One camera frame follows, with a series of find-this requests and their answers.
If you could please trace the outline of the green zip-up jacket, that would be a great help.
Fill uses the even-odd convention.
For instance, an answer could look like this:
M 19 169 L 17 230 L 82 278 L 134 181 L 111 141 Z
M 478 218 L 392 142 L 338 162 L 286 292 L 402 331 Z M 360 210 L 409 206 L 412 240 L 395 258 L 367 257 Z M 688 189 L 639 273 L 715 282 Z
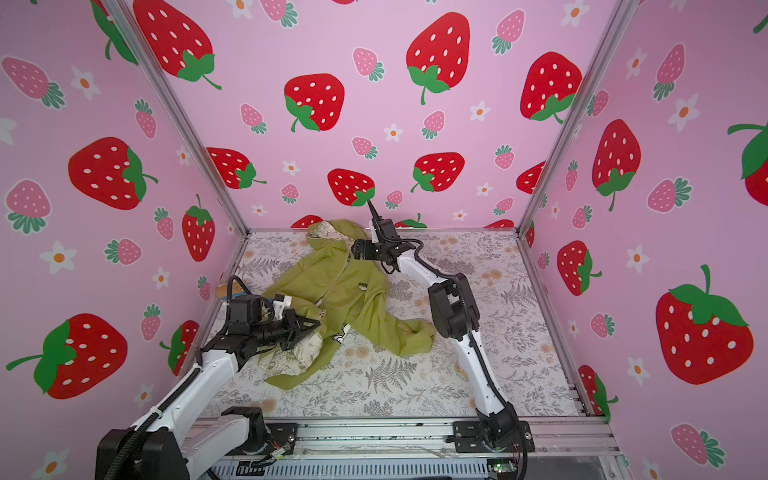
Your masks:
M 367 238 L 363 228 L 349 220 L 322 221 L 306 234 L 313 251 L 283 274 L 262 296 L 292 298 L 291 307 L 321 325 L 310 335 L 312 363 L 294 375 L 286 352 L 263 354 L 260 367 L 266 382 L 290 390 L 324 368 L 352 330 L 399 357 L 424 354 L 434 344 L 436 328 L 423 319 L 400 320 L 387 311 L 389 283 L 378 264 L 356 260 L 351 247 Z

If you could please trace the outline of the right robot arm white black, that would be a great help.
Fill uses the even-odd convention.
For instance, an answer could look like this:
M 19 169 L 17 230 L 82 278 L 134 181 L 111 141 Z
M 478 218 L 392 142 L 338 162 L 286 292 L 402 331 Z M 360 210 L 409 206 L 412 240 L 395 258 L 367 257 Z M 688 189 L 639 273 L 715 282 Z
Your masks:
M 529 451 L 527 431 L 489 365 L 480 333 L 480 311 L 469 280 L 462 273 L 440 271 L 421 256 L 422 241 L 401 237 L 392 220 L 379 215 L 371 202 L 367 206 L 371 238 L 354 242 L 353 257 L 377 261 L 389 274 L 402 273 L 425 286 L 433 324 L 440 336 L 452 342 L 468 376 L 479 420 L 478 436 L 491 450 L 515 448 L 525 456 Z

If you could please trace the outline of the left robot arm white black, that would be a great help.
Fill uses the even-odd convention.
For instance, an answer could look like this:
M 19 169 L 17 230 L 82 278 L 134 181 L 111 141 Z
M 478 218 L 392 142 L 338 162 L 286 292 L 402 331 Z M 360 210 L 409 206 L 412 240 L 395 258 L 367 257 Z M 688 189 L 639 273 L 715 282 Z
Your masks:
M 230 407 L 198 434 L 190 431 L 218 391 L 254 357 L 289 351 L 320 327 L 299 315 L 290 296 L 252 293 L 236 275 L 226 284 L 225 322 L 194 353 L 191 369 L 149 412 L 126 429 L 108 432 L 97 447 L 98 479 L 197 479 L 230 453 L 256 455 L 268 467 L 293 448 L 280 440 L 258 407 Z

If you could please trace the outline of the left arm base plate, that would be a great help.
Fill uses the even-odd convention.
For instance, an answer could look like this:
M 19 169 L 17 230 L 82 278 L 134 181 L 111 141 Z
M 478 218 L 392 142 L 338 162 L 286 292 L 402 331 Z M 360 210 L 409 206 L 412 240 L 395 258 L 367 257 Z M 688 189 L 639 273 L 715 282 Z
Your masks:
M 246 442 L 230 452 L 231 455 L 266 457 L 275 451 L 292 455 L 298 437 L 297 423 L 267 423 L 250 434 Z

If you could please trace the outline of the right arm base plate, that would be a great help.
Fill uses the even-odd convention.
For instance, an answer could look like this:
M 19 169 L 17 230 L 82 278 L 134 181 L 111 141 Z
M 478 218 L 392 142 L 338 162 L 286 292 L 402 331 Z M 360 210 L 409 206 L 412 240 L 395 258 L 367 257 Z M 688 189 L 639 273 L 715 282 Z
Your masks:
M 519 421 L 501 429 L 485 422 L 455 421 L 447 443 L 459 453 L 532 453 L 536 450 L 528 422 Z

